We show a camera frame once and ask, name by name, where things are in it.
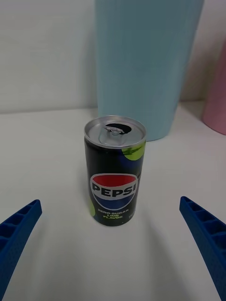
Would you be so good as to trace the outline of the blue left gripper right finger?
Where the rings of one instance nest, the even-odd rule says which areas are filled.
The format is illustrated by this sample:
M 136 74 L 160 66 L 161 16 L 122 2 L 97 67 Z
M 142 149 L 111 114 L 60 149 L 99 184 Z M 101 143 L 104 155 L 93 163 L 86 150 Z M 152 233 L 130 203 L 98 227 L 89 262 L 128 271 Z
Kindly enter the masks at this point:
M 180 199 L 179 210 L 199 248 L 220 299 L 226 300 L 226 225 L 185 196 Z

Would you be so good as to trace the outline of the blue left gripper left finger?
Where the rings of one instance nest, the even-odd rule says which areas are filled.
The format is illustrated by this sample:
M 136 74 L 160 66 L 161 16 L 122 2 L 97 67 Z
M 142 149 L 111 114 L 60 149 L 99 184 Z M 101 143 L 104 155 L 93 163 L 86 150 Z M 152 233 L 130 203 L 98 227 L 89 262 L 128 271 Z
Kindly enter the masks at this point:
M 0 224 L 0 300 L 41 215 L 41 203 L 36 199 Z

